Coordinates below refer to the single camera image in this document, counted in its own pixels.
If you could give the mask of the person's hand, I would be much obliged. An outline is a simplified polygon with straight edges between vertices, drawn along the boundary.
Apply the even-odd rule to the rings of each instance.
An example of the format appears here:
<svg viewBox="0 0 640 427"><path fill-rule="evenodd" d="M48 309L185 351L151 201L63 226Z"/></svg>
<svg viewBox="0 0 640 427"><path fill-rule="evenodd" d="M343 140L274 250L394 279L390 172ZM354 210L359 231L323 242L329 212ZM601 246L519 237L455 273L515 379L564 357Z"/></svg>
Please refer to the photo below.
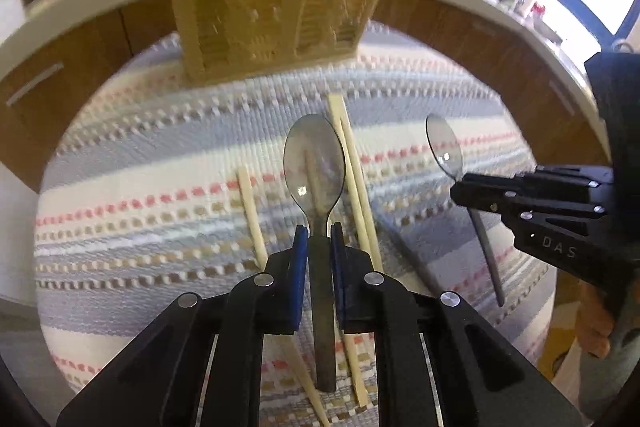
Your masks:
<svg viewBox="0 0 640 427"><path fill-rule="evenodd" d="M598 288L582 282L575 322L578 345L590 355L604 359L611 350L610 337L616 325L613 315L605 308Z"/></svg>

